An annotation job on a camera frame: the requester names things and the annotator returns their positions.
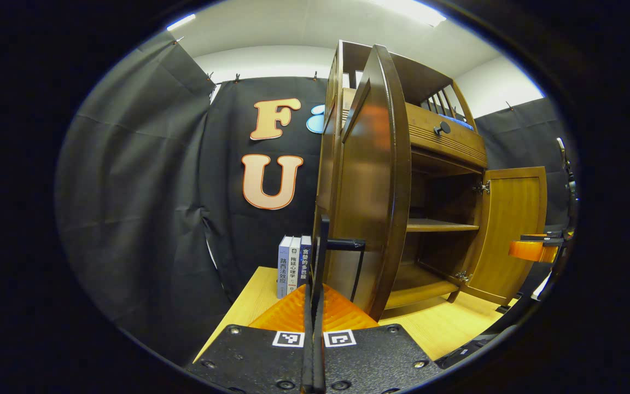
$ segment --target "ceiling light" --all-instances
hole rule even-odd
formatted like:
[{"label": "ceiling light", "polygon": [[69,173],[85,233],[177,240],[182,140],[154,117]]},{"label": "ceiling light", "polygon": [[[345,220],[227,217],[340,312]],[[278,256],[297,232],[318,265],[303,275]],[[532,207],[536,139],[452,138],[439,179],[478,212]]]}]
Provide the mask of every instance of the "ceiling light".
[{"label": "ceiling light", "polygon": [[177,22],[174,22],[171,25],[168,25],[167,26],[167,30],[172,31],[172,30],[176,29],[177,27],[179,27],[179,26],[181,26],[181,25],[183,25],[185,23],[189,23],[189,22],[191,22],[192,20],[195,20],[195,19],[196,19],[196,14],[188,15],[187,17],[185,17],[185,18],[183,18],[181,20],[178,20]]},{"label": "ceiling light", "polygon": [[372,0],[381,7],[388,8],[388,10],[395,11],[408,18],[417,20],[418,22],[427,23],[431,27],[437,27],[441,22],[445,21],[444,15],[439,11],[427,7],[422,3],[415,2],[415,0]]}]

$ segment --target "door hinge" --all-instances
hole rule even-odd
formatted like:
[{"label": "door hinge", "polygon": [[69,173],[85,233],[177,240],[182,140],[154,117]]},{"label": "door hinge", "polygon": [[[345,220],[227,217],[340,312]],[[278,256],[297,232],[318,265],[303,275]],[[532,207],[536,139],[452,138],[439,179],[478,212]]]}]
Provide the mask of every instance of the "door hinge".
[{"label": "door hinge", "polygon": [[471,277],[473,277],[473,274],[470,274],[470,275],[466,276],[465,275],[465,270],[463,270],[461,272],[457,272],[453,277],[457,277],[463,283],[468,283],[470,281]]},{"label": "door hinge", "polygon": [[483,190],[485,190],[488,194],[490,194],[490,181],[489,180],[485,184],[480,183],[473,187],[473,192],[478,192],[482,194]]}]

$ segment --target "white wall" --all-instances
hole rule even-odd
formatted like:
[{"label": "white wall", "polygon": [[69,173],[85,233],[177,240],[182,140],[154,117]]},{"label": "white wall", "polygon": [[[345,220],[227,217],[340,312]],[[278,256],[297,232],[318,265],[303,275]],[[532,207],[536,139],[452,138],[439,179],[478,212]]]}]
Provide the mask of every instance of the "white wall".
[{"label": "white wall", "polygon": [[206,73],[213,72],[215,83],[260,77],[327,78],[335,57],[334,48],[301,47],[300,45],[265,45],[209,53],[193,58]]},{"label": "white wall", "polygon": [[[301,47],[300,45],[265,45],[247,47],[195,57],[195,62],[207,74],[213,72],[213,82],[260,77],[327,78],[335,55],[332,48]],[[473,117],[519,105],[544,97],[522,70],[504,56],[485,62],[456,78]],[[448,98],[460,108],[456,97]]]},{"label": "white wall", "polygon": [[474,118],[507,108],[505,101],[519,105],[544,97],[532,80],[504,56],[471,69],[456,78],[456,83]]}]

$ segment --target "cabinet shelf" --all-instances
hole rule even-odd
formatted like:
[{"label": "cabinet shelf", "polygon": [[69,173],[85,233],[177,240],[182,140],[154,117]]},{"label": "cabinet shelf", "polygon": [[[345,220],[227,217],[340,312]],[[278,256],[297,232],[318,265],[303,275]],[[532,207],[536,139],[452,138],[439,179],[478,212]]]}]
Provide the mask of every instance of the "cabinet shelf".
[{"label": "cabinet shelf", "polygon": [[460,224],[452,222],[443,222],[434,219],[408,219],[408,233],[439,233],[446,231],[472,231],[478,230],[480,227],[472,224]]},{"label": "cabinet shelf", "polygon": [[398,268],[386,309],[414,304],[458,290],[458,286],[415,264]]}]

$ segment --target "black metal plate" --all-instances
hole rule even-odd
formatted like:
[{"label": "black metal plate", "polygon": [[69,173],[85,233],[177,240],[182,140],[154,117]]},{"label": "black metal plate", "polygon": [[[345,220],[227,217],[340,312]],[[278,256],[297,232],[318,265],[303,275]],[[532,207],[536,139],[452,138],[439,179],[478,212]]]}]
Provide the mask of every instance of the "black metal plate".
[{"label": "black metal plate", "polygon": [[305,342],[303,346],[303,365],[301,386],[304,392],[313,392],[313,320],[310,312],[310,282],[305,283],[305,299],[303,300],[303,327]]},{"label": "black metal plate", "polygon": [[[381,394],[442,371],[400,325],[357,329],[352,346],[325,347],[327,392]],[[422,367],[415,367],[423,362]]]},{"label": "black metal plate", "polygon": [[[232,334],[233,328],[240,332]],[[201,358],[186,369],[235,392],[298,394],[303,348],[273,346],[276,333],[228,325]]]}]

